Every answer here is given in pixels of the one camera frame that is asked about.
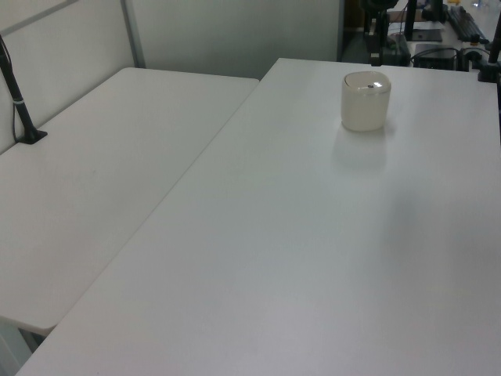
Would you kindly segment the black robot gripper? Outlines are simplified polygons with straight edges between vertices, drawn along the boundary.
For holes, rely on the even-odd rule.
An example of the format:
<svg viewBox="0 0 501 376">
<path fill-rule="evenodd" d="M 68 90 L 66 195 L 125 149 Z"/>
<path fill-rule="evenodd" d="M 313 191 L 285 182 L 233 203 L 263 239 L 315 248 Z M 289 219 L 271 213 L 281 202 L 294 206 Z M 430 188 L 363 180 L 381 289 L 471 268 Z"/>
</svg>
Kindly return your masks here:
<svg viewBox="0 0 501 376">
<path fill-rule="evenodd" d="M 389 15 L 387 10 L 393 9 L 398 0 L 360 0 L 360 7 L 365 13 L 365 41 L 371 66 L 382 65 L 382 55 L 387 47 Z"/>
</svg>

